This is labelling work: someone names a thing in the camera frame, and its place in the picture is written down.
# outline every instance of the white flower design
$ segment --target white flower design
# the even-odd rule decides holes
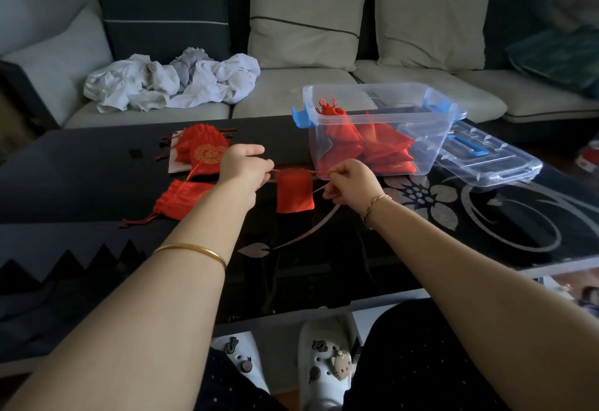
[[[455,212],[443,203],[452,203],[458,199],[458,193],[453,187],[442,184],[431,187],[426,176],[386,176],[385,184],[390,186],[383,190],[397,203],[416,212],[428,220],[428,214],[441,226],[455,230],[458,217]]]

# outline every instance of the sofa armrest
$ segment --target sofa armrest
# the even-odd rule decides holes
[[[87,75],[112,60],[101,19],[84,8],[58,36],[5,55],[0,71],[34,117],[61,127],[84,105]]]

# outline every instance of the thin gold bracelet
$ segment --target thin gold bracelet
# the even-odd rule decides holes
[[[207,255],[211,258],[214,258],[219,263],[221,263],[223,265],[223,269],[226,272],[226,263],[222,256],[220,256],[216,252],[213,252],[210,249],[207,249],[205,247],[200,247],[195,244],[183,244],[183,243],[181,243],[181,244],[164,244],[163,246],[160,246],[159,248],[154,250],[154,253],[156,254],[156,253],[160,252],[161,250],[169,250],[169,249],[193,250],[194,252],[198,252],[200,254]]]
[[[370,214],[370,210],[372,209],[373,204],[380,200],[381,198],[390,198],[391,200],[393,200],[393,198],[391,198],[390,196],[388,196],[387,194],[383,194],[380,196],[377,196],[373,201],[370,202],[370,204],[368,205],[368,209],[366,210],[366,213],[364,214],[364,217],[362,218],[362,222],[364,225],[366,225],[366,217],[368,217],[368,214]]]

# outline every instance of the dark pants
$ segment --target dark pants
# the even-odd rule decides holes
[[[343,409],[508,409],[430,299],[407,301],[374,323]],[[284,410],[210,349],[196,410]]]

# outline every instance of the gold double happiness emblem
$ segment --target gold double happiness emblem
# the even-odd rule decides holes
[[[196,148],[193,156],[203,164],[217,164],[221,161],[226,148],[224,146],[212,146],[211,144],[203,144]]]

